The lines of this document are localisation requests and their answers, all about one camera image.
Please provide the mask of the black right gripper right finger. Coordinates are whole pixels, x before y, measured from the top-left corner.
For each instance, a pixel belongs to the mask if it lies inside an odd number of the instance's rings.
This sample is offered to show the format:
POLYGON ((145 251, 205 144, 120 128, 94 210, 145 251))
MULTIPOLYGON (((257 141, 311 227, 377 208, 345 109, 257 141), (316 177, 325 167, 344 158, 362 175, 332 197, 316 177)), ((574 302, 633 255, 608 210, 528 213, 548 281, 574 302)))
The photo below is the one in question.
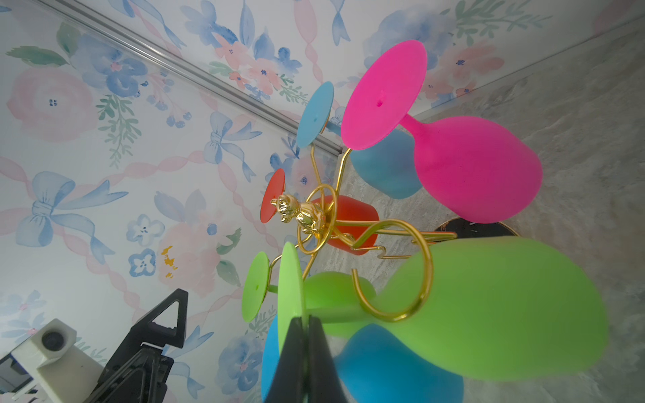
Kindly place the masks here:
POLYGON ((314 316, 308 319, 306 346, 307 402, 347 403, 322 321, 314 316))

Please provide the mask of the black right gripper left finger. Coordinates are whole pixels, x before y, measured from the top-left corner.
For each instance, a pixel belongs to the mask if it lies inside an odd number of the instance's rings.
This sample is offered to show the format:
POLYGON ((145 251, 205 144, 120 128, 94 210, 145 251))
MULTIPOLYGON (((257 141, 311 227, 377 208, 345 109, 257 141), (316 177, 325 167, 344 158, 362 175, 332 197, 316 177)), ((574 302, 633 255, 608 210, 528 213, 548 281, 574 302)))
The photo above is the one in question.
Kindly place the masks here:
POLYGON ((278 321, 270 326, 263 353, 263 402, 305 401, 305 332, 302 319, 291 320, 279 352, 278 321))

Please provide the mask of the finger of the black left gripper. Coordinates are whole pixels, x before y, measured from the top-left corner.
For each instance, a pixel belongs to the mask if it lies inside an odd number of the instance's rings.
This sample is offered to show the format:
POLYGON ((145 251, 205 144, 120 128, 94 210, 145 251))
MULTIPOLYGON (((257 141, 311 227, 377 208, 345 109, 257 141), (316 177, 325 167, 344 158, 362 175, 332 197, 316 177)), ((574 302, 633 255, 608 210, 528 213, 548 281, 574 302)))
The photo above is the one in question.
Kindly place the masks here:
POLYGON ((186 340, 187 304, 189 293, 183 289, 176 289, 156 307, 147 312, 136 322, 116 349, 113 356, 106 363, 103 372, 115 373, 131 359, 144 344, 150 344, 163 349, 166 345, 183 348, 186 340), (173 304, 178 305, 176 326, 165 327, 157 324, 155 320, 173 304))

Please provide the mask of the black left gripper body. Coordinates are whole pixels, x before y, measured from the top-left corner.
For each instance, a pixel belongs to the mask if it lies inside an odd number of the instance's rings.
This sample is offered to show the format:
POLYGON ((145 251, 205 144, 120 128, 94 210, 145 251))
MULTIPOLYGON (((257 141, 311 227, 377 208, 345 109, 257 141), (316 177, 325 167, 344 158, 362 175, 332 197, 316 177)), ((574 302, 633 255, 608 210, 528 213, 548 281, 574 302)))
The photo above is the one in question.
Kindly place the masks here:
POLYGON ((85 403, 162 402, 173 364, 160 349, 144 345, 122 364, 109 364, 85 403))

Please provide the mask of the blue wine glass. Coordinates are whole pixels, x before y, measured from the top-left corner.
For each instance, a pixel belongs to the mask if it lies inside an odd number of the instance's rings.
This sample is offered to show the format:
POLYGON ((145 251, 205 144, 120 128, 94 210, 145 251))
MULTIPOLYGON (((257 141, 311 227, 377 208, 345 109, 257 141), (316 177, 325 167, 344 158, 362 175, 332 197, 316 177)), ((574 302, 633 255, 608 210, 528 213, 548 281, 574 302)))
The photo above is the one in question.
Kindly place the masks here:
MULTIPOLYGON (((305 376, 307 380, 307 346, 305 376)), ((346 399, 358 402, 460 402, 461 376, 417 356, 383 327, 369 325, 332 356, 346 399)), ((305 401, 307 390, 305 381, 305 401)))

